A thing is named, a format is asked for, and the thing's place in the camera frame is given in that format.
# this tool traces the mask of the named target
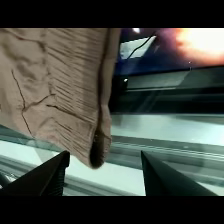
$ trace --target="orange light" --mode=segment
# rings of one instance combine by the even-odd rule
[[[189,60],[224,63],[224,28],[178,28],[176,41]]]

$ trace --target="brown cloth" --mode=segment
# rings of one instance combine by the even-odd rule
[[[0,124],[100,167],[120,28],[0,29]]]

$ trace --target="bright light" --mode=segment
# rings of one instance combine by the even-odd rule
[[[224,57],[223,28],[179,28],[178,48],[188,58],[220,62]]]
[[[140,28],[132,28],[135,33],[140,33]]]

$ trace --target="screen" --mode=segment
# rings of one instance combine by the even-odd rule
[[[124,28],[115,75],[224,65],[224,28]]]

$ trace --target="wrinkled fabric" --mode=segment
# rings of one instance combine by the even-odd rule
[[[0,29],[0,124],[100,167],[119,28]]]

